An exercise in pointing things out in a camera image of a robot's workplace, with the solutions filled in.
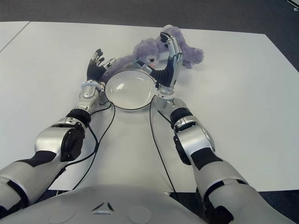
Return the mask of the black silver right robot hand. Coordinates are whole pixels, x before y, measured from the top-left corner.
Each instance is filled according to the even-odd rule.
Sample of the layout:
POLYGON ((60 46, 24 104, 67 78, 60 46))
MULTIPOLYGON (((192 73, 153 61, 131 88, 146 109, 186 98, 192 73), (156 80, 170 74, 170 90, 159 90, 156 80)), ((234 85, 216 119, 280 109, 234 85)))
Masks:
POLYGON ((183 53, 175 37, 166 32, 161 32, 160 38, 163 43, 167 44, 169 51, 167 65, 164 70, 155 70, 138 59, 135 59, 134 63, 154 78, 158 84, 173 88, 183 62, 183 53))

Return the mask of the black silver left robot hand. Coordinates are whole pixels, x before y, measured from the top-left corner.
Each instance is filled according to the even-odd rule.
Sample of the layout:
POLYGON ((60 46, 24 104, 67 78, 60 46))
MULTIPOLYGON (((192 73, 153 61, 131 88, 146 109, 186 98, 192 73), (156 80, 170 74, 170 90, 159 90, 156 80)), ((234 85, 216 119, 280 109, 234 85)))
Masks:
POLYGON ((115 58, 108 60, 106 63, 101 63, 105 60, 101 49, 97 49, 92 55, 87 67, 87 81, 93 80, 98 83, 104 81, 104 74, 116 62, 115 58))

